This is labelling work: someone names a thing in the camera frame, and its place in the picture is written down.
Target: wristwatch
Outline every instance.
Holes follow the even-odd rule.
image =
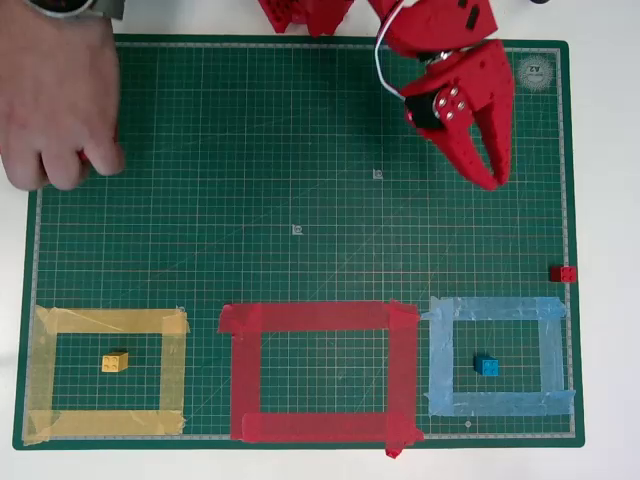
[[[48,17],[100,16],[122,20],[125,0],[25,0]]]

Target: blue tape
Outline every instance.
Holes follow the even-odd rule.
[[[453,415],[453,300],[431,298],[429,415]]]
[[[455,417],[538,417],[573,413],[575,391],[454,393]]]
[[[560,320],[567,313],[556,297],[457,297],[453,320]]]
[[[431,298],[429,415],[543,416],[573,413],[575,391],[564,391],[562,324],[566,308],[555,297]],[[454,321],[538,321],[542,392],[453,393]]]
[[[540,337],[540,385],[543,392],[564,390],[562,324],[553,320],[538,322]]]

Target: white cable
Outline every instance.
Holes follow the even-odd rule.
[[[402,10],[405,7],[411,7],[416,3],[418,3],[418,1],[419,0],[398,0],[395,7],[393,7],[393,9],[391,10],[391,13],[389,13],[389,16],[387,17],[387,19],[380,26],[380,30],[378,32],[378,38],[376,40],[376,46],[373,49],[373,55],[376,60],[376,70],[378,71],[378,79],[380,80],[380,83],[382,84],[385,90],[387,90],[392,95],[395,95],[403,102],[404,102],[404,96],[402,96],[402,94],[395,87],[387,83],[387,81],[384,79],[384,75],[382,74],[382,66],[380,65],[380,45],[382,45],[382,41],[384,40],[384,37],[386,36],[387,31],[389,30],[389,27],[391,26],[393,21],[396,19],[396,17],[400,13],[400,10]]]

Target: yellow tape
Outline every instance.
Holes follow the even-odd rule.
[[[69,310],[36,306],[25,445],[51,437],[177,435],[184,418],[189,324],[180,310]],[[53,410],[58,333],[162,334],[159,410]]]
[[[33,410],[29,412],[29,423],[37,433],[25,440],[26,445],[46,442],[51,437],[177,435],[182,432],[184,418],[181,411]]]
[[[189,332],[187,314],[175,310],[69,310],[52,308],[43,322],[50,333],[161,333]]]

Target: red tape square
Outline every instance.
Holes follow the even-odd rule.
[[[382,302],[226,305],[219,333],[231,333],[231,438],[252,443],[384,442],[395,458],[424,440],[415,424],[418,321],[413,305]],[[260,349],[265,332],[389,330],[385,413],[260,412]]]

